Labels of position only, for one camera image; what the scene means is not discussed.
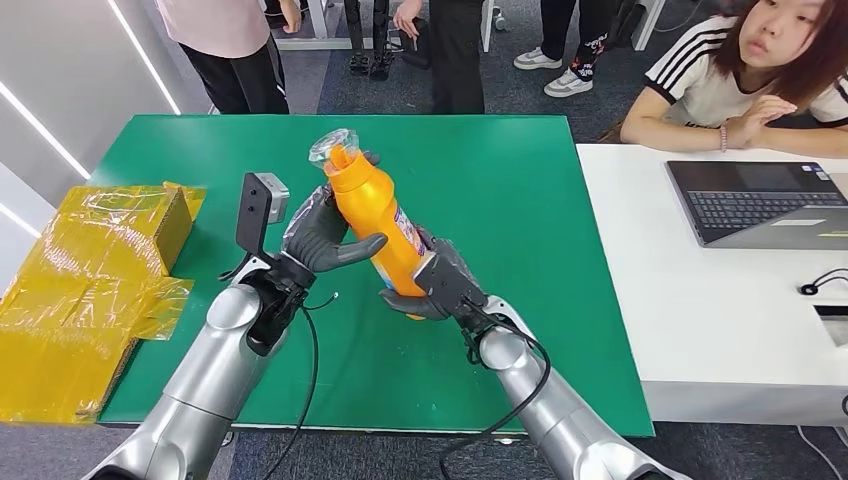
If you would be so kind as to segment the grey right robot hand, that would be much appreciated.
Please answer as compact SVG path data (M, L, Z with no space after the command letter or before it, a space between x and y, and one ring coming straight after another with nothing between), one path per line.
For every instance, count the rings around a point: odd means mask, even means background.
M486 307L488 296L453 243L433 235L422 226L417 226L416 230L428 250L428 256L415 271L413 281L425 295L403 296L385 288L379 292L383 301L397 312L431 320L448 317L460 320L472 315L472 305Z

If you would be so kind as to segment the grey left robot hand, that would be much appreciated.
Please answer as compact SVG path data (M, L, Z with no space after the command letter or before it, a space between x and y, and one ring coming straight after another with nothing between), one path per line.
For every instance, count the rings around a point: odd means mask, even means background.
M324 183L294 213L283 234L283 251L311 272L322 273L368 260L388 242L385 234L376 233L343 243L349 227L332 187Z

